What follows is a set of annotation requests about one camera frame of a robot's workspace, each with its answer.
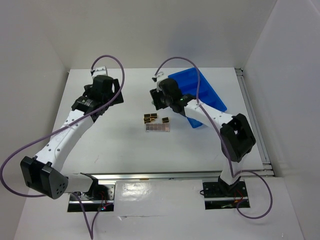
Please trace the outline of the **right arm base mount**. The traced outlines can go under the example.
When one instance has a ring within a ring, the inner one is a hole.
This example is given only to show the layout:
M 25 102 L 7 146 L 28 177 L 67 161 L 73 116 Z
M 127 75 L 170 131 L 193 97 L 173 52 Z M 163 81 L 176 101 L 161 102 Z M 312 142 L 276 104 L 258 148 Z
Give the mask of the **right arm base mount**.
M 251 207 L 247 186 L 242 180 L 227 192 L 221 190 L 218 181 L 203 182 L 199 194 L 204 197 L 206 210 L 236 209 L 238 203 L 240 203 L 239 208 Z

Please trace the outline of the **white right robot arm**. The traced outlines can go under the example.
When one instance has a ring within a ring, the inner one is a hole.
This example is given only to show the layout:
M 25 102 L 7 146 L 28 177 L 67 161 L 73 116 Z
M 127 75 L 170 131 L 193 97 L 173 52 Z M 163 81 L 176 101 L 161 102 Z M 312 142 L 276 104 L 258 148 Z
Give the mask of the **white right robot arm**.
M 182 94 L 176 80 L 167 76 L 152 78 L 156 88 L 150 90 L 156 110 L 171 108 L 173 112 L 214 128 L 221 142 L 221 151 L 227 159 L 218 178 L 218 190 L 230 196 L 240 181 L 243 158 L 256 144 L 251 126 L 245 115 L 219 111 L 192 94 Z

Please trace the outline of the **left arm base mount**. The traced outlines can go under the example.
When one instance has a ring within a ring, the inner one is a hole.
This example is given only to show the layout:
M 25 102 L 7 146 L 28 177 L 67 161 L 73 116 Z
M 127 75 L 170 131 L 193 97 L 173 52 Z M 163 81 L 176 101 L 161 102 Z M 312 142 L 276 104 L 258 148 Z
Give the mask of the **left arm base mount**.
M 101 186 L 97 193 L 88 195 L 84 192 L 77 192 L 77 196 L 80 198 L 84 210 L 86 212 L 113 212 L 114 211 L 114 199 L 116 182 L 115 181 L 101 181 Z

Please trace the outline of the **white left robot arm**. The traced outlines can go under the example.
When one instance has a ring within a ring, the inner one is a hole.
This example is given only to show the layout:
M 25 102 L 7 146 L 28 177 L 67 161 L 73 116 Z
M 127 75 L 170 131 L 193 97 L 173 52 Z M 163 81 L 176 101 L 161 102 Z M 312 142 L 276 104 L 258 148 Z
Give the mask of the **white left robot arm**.
M 123 103 L 118 79 L 107 75 L 96 75 L 92 84 L 84 86 L 59 131 L 34 157 L 25 156 L 20 167 L 25 184 L 51 198 L 73 192 L 71 180 L 63 175 L 63 165 L 82 135 L 103 115 L 110 106 Z

